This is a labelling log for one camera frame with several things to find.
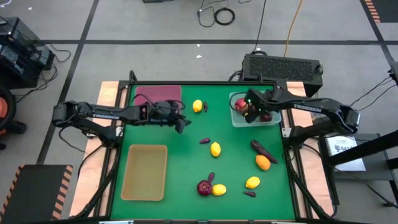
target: clear plastic container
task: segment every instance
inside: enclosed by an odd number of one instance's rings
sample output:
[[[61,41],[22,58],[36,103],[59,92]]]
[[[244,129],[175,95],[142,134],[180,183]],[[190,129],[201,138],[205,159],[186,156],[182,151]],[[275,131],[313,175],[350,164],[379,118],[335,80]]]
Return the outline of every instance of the clear plastic container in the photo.
[[[235,93],[230,93],[229,94],[229,98],[231,99],[232,95],[234,95]],[[237,95],[234,95],[232,97],[231,100],[231,105],[234,106],[236,100],[238,100],[239,98],[244,98],[245,93],[240,93]],[[244,116],[242,116],[240,113],[238,113],[235,110],[232,110],[232,108],[229,109],[231,111],[231,121],[232,121],[232,125],[235,128],[243,128],[243,127],[258,127],[258,126],[272,126],[275,124],[278,124],[281,120],[282,117],[280,116],[280,113],[277,113],[275,111],[271,112],[272,115],[272,120],[271,121],[260,121],[260,117],[256,118],[256,120],[254,120],[252,123],[247,123],[246,120],[244,119]]]

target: yellow cable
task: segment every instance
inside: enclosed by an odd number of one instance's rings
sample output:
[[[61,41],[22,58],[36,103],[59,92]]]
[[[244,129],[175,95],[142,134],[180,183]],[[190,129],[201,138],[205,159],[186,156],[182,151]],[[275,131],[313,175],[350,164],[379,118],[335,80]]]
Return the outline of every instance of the yellow cable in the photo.
[[[294,21],[296,20],[297,14],[299,13],[299,10],[301,8],[301,3],[303,3],[303,0],[300,0],[300,3],[298,4],[297,10],[296,10],[296,14],[294,14],[294,18],[293,18],[292,24],[290,25],[289,33],[287,34],[284,57],[286,56],[287,46],[289,45],[290,32],[292,31]]]

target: yellow lemon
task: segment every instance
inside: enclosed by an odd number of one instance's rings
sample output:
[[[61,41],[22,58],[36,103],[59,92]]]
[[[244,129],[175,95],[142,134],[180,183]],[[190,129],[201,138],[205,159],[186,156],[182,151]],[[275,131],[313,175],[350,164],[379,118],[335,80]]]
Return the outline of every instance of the yellow lemon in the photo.
[[[222,184],[216,184],[216,185],[214,185],[214,186],[211,188],[211,193],[212,193],[214,196],[223,195],[223,194],[225,194],[225,192],[226,192],[226,187],[225,187],[224,185],[222,185]]]
[[[195,100],[192,105],[193,112],[197,113],[200,112],[203,108],[203,103],[200,100]]]
[[[260,178],[258,177],[250,177],[246,181],[246,187],[249,189],[255,189],[260,184]]]
[[[211,152],[211,155],[213,155],[214,157],[219,156],[221,154],[220,144],[218,144],[217,142],[214,142],[213,144],[211,144],[210,152]]]

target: green mat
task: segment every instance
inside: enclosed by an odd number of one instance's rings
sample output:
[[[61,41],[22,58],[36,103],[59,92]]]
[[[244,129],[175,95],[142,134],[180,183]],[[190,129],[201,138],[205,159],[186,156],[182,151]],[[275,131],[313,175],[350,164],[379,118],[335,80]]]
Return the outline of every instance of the green mat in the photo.
[[[174,127],[126,126],[111,219],[170,220],[294,220],[286,164],[282,158],[280,127],[234,128],[228,100],[231,92],[272,89],[272,86],[182,86],[183,114],[192,124],[183,134]],[[208,112],[194,113],[192,103],[208,103]],[[221,155],[213,158],[210,144],[199,144],[210,138],[221,145]],[[250,140],[257,139],[280,162],[269,171],[260,170]],[[121,199],[124,172],[131,144],[164,144],[168,149],[164,199],[159,202]],[[197,183],[215,173],[212,184],[224,184],[227,192],[219,197],[202,197]],[[258,176],[261,184],[254,189],[256,198],[243,194],[245,183]]]

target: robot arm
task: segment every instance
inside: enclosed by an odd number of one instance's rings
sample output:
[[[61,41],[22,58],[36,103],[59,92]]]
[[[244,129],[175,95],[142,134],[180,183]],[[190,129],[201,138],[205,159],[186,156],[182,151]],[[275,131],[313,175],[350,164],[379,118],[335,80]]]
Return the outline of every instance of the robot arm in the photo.
[[[144,124],[175,126],[175,130],[181,134],[191,121],[186,120],[179,110],[179,105],[171,100],[126,108],[67,101],[54,106],[52,124],[59,128],[73,126],[80,129],[83,134],[94,134],[107,146],[113,146],[117,140],[116,128],[101,126],[87,118],[119,120],[133,126]]]
[[[269,111],[299,109],[326,115],[329,120],[313,126],[295,126],[290,130],[289,144],[300,145],[306,139],[330,133],[354,134],[358,130],[360,114],[349,106],[328,98],[313,99],[295,96],[283,89],[269,90],[262,93],[250,89],[244,98],[249,105],[245,120],[253,122],[258,116]]]

